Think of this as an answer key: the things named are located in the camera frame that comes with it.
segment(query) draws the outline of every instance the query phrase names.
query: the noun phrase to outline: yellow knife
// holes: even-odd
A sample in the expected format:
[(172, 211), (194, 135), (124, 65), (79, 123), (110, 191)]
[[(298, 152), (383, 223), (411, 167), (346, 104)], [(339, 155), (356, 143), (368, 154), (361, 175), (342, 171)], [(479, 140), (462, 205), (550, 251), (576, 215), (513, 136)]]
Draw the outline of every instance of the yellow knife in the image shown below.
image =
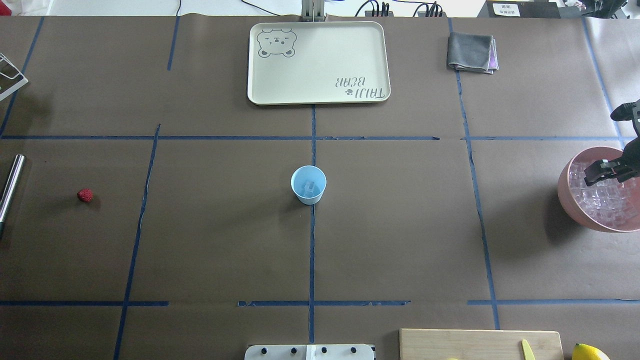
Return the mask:
[(536, 360), (536, 357), (533, 356), (533, 351), (529, 346), (529, 342), (527, 340), (522, 340), (522, 352), (524, 353), (524, 360)]

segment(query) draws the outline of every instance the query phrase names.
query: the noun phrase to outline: gray cloth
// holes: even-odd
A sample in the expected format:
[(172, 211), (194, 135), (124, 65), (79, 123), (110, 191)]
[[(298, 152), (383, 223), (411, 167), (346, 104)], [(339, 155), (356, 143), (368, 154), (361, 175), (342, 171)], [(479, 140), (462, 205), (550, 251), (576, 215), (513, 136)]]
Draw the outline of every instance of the gray cloth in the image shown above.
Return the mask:
[(498, 53), (491, 35), (452, 32), (449, 35), (447, 65), (456, 70), (493, 74), (498, 70)]

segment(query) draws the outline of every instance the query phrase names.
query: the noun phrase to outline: white floor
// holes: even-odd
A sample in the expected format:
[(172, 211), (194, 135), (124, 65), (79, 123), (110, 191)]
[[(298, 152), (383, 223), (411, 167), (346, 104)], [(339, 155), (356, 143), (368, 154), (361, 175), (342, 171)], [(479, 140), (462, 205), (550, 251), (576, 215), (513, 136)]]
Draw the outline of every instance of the white floor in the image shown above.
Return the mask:
[[(180, 0), (3, 0), (14, 13), (21, 15), (60, 16), (166, 16), (175, 15)], [(248, 0), (271, 12), (300, 14), (300, 0)], [(338, 16), (354, 16), (364, 0), (326, 0), (327, 13)], [(640, 19), (640, 7), (630, 0), (623, 11), (632, 19)], [(439, 0), (438, 4), (450, 17), (476, 17), (484, 0)], [(390, 0), (395, 16), (411, 16), (417, 4)], [(180, 15), (201, 13), (204, 15), (269, 15), (240, 0), (182, 0)]]

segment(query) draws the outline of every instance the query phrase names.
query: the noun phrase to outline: metal rod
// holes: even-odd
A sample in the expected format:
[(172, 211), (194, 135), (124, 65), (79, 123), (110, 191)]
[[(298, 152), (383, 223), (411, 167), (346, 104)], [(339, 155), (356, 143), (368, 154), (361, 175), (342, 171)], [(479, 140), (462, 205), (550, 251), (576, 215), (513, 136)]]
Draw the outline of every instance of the metal rod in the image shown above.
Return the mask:
[(11, 172), (9, 173), (9, 178), (6, 180), (6, 184), (4, 186), (2, 200), (0, 200), (0, 238), (2, 238), (2, 233), (4, 230), (4, 220), (6, 219), (6, 214), (9, 211), (9, 205), (11, 205), (11, 200), (13, 199), (15, 188), (18, 185), (18, 178), (20, 177), (20, 173), (22, 172), (24, 160), (25, 157), (22, 154), (18, 154), (15, 156), (13, 166), (11, 167)]

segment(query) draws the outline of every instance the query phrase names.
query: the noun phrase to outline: brown table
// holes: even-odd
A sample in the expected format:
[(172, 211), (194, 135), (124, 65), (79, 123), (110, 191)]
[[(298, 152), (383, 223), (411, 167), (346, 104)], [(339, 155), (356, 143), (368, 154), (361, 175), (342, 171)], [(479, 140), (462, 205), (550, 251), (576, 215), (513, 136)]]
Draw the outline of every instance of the brown table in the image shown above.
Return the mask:
[[(0, 241), (0, 357), (314, 342), (387, 360), (402, 327), (637, 354), (640, 302), (620, 299), (640, 299), (638, 235), (579, 226), (556, 182), (635, 138), (609, 112), (640, 97), (640, 22), (380, 19), (387, 102), (258, 107), (249, 29), (283, 20), (0, 18), (30, 80), (0, 102), (0, 174), (28, 158)], [(447, 69), (451, 29), (494, 35), (500, 70)], [(314, 207), (289, 187), (310, 163), (328, 178)]]

